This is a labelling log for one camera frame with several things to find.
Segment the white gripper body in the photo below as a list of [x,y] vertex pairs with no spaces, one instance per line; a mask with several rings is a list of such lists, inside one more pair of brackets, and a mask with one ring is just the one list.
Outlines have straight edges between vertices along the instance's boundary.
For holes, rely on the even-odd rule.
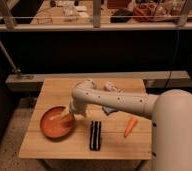
[[86,116],[87,104],[85,102],[71,99],[69,103],[69,112],[73,115]]

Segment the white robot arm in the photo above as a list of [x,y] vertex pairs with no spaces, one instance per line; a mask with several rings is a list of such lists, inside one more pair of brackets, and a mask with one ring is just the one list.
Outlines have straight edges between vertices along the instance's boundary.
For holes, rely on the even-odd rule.
[[192,171],[192,94],[167,90],[160,95],[106,92],[93,80],[72,89],[69,111],[86,114],[89,104],[106,106],[152,121],[152,171]]

